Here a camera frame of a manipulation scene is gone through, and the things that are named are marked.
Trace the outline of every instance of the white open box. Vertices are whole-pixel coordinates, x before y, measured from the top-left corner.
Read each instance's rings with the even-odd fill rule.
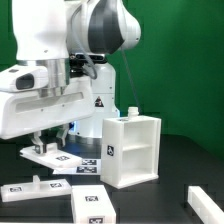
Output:
[[[119,189],[158,178],[160,130],[158,118],[105,119],[101,181]]]

